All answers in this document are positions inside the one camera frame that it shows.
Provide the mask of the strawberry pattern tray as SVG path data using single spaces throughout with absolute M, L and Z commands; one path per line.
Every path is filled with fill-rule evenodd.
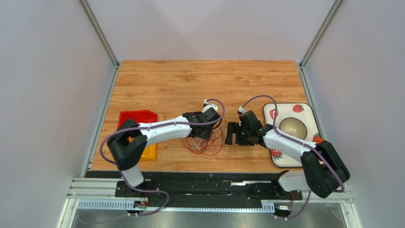
M 268 103 L 263 107 L 263 117 L 266 124 L 273 124 L 276 118 L 276 127 L 280 130 L 280 123 L 283 119 L 294 117 L 301 120 L 307 127 L 308 135 L 305 141 L 321 138 L 312 108 L 305 103 L 281 103 L 275 106 Z

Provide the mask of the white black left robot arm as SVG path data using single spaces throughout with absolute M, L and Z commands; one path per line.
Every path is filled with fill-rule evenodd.
M 166 121 L 137 123 L 129 119 L 100 146 L 107 145 L 113 156 L 111 163 L 120 171 L 127 185 L 137 187 L 144 182 L 138 164 L 146 147 L 178 138 L 208 140 L 215 124 L 223 117 L 224 114 L 218 113 L 218 106 L 207 100 L 201 112 L 184 113 Z

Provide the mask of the yellow plastic bin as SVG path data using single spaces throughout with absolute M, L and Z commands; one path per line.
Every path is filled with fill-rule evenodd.
M 146 145 L 145 140 L 138 140 L 136 138 L 128 137 L 126 139 L 128 143 L 128 156 L 127 159 L 134 162 L 147 162 L 155 161 L 157 159 L 157 145 Z

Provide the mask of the orange round object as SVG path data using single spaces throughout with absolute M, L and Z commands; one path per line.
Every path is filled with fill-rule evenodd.
M 313 139 L 313 142 L 315 142 L 315 143 L 321 143 L 323 141 L 324 141 L 324 139 L 322 139 L 322 138 Z

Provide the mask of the beige ceramic bowl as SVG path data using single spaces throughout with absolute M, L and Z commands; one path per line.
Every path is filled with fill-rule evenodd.
M 308 135 L 306 125 L 301 120 L 294 117 L 283 119 L 280 123 L 280 130 L 302 140 Z

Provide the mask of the red plastic bin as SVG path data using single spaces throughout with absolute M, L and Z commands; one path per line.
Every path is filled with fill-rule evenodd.
M 137 123 L 154 123 L 158 121 L 158 114 L 150 110 L 122 111 L 119 115 L 117 129 L 128 119 L 134 119 Z

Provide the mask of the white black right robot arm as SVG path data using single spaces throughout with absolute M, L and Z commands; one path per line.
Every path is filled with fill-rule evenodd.
M 252 110 L 242 108 L 239 121 L 227 124 L 225 144 L 260 145 L 298 161 L 301 171 L 282 171 L 272 183 L 282 192 L 311 191 L 320 198 L 344 192 L 350 173 L 332 143 L 310 142 L 286 134 L 273 124 L 262 124 Z

